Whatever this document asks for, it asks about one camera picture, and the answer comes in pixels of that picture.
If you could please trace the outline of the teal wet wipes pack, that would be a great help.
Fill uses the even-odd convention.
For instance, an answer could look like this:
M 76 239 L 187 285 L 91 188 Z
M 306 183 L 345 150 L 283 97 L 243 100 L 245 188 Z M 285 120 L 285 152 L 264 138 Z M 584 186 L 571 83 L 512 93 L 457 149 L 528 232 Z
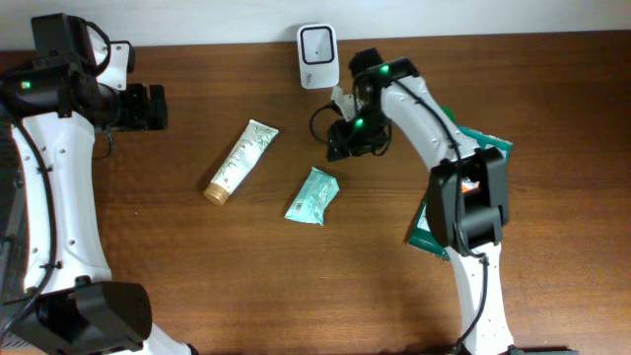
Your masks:
M 325 209 L 338 191 L 339 185 L 335 177 L 312 167 L 284 218 L 294 222 L 322 226 Z

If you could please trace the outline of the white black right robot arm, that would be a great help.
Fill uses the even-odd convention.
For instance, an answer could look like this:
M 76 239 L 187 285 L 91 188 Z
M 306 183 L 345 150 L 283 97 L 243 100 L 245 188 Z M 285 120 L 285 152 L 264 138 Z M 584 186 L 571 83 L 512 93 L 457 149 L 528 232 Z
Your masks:
M 327 160 L 380 155 L 397 126 L 429 172 L 426 220 L 456 278 L 461 331 L 448 353 L 522 353 L 508 326 L 500 276 L 509 221 L 504 155 L 454 124 L 410 59 L 386 62 L 369 48 L 354 55 L 349 70 L 351 115 L 328 129 Z

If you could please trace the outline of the small orange snack packet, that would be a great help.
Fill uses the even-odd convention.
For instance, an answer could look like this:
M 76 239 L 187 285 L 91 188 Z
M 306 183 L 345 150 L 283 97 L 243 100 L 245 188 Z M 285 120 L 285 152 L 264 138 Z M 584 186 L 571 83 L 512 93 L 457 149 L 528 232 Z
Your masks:
M 461 183 L 460 187 L 462 193 L 469 193 L 478 189 L 480 187 L 480 182 L 467 179 Z

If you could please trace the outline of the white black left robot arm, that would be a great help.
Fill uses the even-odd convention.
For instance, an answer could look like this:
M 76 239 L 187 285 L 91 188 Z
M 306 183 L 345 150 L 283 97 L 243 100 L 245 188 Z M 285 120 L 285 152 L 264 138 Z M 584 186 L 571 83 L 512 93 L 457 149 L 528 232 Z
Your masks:
M 94 197 L 98 134 L 168 125 L 165 90 L 131 84 L 135 51 L 96 24 L 34 17 L 34 59 L 1 76 L 19 163 L 1 235 L 1 346 L 47 354 L 190 354 L 153 320 L 138 283 L 116 282 Z

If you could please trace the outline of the green 3M gloves package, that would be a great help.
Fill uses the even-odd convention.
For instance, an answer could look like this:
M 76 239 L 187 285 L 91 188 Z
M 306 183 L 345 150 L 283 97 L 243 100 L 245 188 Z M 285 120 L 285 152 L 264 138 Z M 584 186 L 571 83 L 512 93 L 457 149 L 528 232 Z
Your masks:
M 514 147 L 514 144 L 511 141 L 463 125 L 459 125 L 457 128 L 465 136 L 474 139 L 482 149 L 490 147 L 497 148 L 503 155 L 505 161 L 509 161 L 511 151 Z M 439 245 L 430 231 L 426 212 L 426 196 L 423 196 L 420 209 L 415 216 L 413 229 L 408 234 L 406 242 L 416 249 L 420 249 L 443 260 L 449 261 L 450 259 L 448 253 L 442 246 Z

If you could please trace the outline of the white bamboo print tube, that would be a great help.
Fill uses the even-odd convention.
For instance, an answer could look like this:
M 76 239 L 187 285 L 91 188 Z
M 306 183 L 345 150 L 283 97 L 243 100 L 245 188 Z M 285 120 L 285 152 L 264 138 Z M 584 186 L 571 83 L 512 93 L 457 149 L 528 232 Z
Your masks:
M 224 205 L 278 133 L 277 128 L 251 119 L 203 195 L 216 205 Z

